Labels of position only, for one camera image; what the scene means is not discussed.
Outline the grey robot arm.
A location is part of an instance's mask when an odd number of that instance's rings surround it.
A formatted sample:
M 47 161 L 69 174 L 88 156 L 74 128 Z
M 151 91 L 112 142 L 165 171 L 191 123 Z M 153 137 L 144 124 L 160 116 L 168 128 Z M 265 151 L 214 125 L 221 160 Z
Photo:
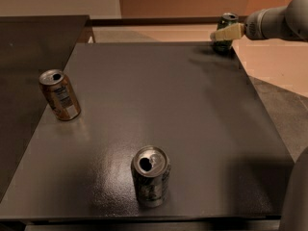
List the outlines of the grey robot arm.
M 251 40 L 308 40 L 308 0 L 292 0 L 287 6 L 264 9 L 249 15 L 244 23 L 216 29 L 213 42 L 246 36 Z M 289 180 L 279 231 L 308 231 L 308 148 L 297 158 Z

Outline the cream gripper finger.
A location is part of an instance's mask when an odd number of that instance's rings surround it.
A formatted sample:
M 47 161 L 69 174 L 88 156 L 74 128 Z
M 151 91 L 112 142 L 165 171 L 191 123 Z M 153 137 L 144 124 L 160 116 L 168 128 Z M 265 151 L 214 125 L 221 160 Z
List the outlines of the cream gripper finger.
M 234 23 L 225 28 L 218 29 L 210 35 L 212 41 L 225 41 L 241 39 L 244 36 L 244 25 L 242 23 Z

